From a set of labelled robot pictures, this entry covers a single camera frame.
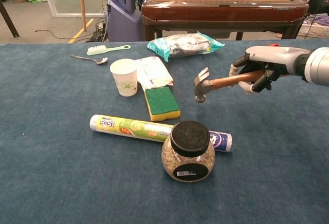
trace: green brush handle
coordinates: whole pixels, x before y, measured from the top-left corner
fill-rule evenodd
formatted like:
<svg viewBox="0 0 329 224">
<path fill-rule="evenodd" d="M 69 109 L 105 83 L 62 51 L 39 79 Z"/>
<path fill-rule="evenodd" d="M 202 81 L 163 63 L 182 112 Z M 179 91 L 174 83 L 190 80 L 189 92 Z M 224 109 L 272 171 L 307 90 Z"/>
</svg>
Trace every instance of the green brush handle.
<svg viewBox="0 0 329 224">
<path fill-rule="evenodd" d="M 116 50 L 127 50 L 127 49 L 130 49 L 130 48 L 131 48 L 130 45 L 123 45 L 123 46 L 115 47 L 115 48 L 107 48 L 104 53 L 111 52 L 111 51 L 116 51 Z"/>
</svg>

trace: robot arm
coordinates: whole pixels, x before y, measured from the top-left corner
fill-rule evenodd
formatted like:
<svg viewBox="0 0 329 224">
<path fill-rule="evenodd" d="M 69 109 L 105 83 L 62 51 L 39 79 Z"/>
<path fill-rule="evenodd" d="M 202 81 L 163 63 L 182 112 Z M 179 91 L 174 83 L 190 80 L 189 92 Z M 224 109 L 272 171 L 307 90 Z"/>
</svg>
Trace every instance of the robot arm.
<svg viewBox="0 0 329 224">
<path fill-rule="evenodd" d="M 308 83 L 329 86 L 329 48 L 308 51 L 293 47 L 254 46 L 231 64 L 230 77 L 264 70 L 264 75 L 248 84 L 239 82 L 245 93 L 271 90 L 271 83 L 281 75 L 301 76 Z"/>
</svg>

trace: black jar lid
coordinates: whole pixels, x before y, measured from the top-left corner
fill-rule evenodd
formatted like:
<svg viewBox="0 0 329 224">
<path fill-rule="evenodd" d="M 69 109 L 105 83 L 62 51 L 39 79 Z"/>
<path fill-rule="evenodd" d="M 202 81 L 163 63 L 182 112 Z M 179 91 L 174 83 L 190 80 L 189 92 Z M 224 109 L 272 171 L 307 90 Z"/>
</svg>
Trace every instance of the black jar lid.
<svg viewBox="0 0 329 224">
<path fill-rule="evenodd" d="M 185 157 L 197 157 L 208 149 L 208 129 L 196 121 L 182 121 L 176 124 L 170 134 L 171 147 Z"/>
</svg>

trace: yellow sponge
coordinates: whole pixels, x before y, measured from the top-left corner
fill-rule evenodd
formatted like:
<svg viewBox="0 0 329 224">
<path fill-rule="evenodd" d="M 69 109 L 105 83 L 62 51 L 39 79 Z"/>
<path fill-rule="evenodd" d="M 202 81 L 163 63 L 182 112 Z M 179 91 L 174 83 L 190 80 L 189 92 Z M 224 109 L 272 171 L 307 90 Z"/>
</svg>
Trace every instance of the yellow sponge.
<svg viewBox="0 0 329 224">
<path fill-rule="evenodd" d="M 179 107 L 168 87 L 146 89 L 144 95 L 151 121 L 175 119 L 180 116 Z"/>
</svg>

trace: mahjong table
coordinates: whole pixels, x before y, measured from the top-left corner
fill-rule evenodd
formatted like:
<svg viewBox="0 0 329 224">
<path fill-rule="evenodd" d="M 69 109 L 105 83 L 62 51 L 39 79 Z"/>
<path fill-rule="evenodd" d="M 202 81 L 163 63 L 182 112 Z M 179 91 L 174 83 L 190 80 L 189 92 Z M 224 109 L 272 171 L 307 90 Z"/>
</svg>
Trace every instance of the mahjong table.
<svg viewBox="0 0 329 224">
<path fill-rule="evenodd" d="M 142 21 L 146 40 L 162 30 L 201 32 L 272 31 L 296 38 L 307 12 L 302 0 L 144 0 Z"/>
</svg>

